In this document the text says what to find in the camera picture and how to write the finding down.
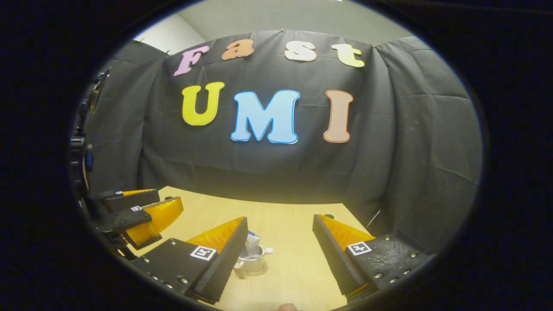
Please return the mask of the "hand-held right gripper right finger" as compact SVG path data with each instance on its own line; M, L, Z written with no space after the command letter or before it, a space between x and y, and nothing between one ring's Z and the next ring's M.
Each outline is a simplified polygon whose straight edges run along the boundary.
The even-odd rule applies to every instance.
M322 214L313 217L313 233L347 301L392 287L432 258L393 235L375 237Z

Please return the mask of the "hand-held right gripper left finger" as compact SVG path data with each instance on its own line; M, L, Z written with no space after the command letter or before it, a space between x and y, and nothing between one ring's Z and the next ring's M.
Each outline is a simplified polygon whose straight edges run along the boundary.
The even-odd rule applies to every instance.
M247 217L237 217L187 241L170 238L132 264L171 291L214 305L220 301L247 235Z

